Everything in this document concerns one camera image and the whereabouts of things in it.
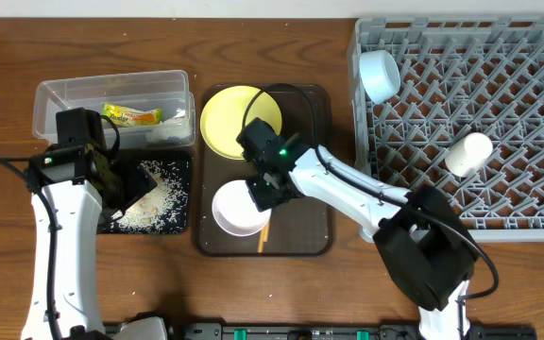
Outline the white pink bowl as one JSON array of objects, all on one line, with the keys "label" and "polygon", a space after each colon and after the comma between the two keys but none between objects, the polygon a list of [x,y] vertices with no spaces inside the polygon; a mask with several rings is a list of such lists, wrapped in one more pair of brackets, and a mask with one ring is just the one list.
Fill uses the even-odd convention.
[{"label": "white pink bowl", "polygon": [[260,232],[270,221],[270,209],[260,212],[244,179],[222,185],[212,199],[212,216],[226,233],[246,237]]}]

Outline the green orange snack wrapper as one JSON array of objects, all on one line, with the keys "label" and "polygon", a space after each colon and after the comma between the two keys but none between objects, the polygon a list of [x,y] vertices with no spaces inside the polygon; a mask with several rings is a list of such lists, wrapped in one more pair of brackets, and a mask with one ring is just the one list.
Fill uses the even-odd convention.
[{"label": "green orange snack wrapper", "polygon": [[162,110],[137,110],[116,104],[104,103],[102,114],[109,117],[112,122],[123,128],[135,126],[155,126],[162,120]]}]

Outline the light blue bowl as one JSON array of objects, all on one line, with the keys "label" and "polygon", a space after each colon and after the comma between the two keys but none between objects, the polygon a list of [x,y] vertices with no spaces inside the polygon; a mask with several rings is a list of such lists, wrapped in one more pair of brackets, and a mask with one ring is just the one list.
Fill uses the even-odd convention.
[{"label": "light blue bowl", "polygon": [[365,52],[359,59],[359,66],[365,93],[373,104],[382,104],[399,92],[400,71],[389,52]]}]

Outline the white cup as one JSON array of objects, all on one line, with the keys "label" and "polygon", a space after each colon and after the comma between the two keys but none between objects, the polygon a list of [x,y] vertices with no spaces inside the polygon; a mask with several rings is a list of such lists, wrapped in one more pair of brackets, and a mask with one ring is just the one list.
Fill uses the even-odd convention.
[{"label": "white cup", "polygon": [[448,148],[445,164],[452,174],[465,178],[477,172],[492,151],[493,144],[489,137],[472,132]]}]

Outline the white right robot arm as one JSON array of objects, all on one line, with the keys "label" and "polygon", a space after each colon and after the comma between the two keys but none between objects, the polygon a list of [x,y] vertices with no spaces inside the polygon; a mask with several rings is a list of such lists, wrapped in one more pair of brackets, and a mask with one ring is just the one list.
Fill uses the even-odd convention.
[{"label": "white right robot arm", "polygon": [[361,227],[374,243],[386,271],[419,308],[424,339],[466,339],[465,307],[497,289],[471,294],[469,281],[477,260],[495,265],[464,227],[444,194],[425,185],[412,192],[371,178],[336,159],[322,146],[246,145],[244,158],[258,172],[248,181],[261,210],[292,198],[316,198]]}]

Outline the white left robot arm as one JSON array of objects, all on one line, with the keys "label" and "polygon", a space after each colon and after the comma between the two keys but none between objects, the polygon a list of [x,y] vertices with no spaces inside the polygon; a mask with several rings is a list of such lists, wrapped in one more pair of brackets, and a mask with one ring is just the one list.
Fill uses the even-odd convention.
[{"label": "white left robot arm", "polygon": [[30,159],[36,255],[24,339],[103,339],[96,234],[157,183],[136,161],[113,161],[90,144],[52,147]]}]

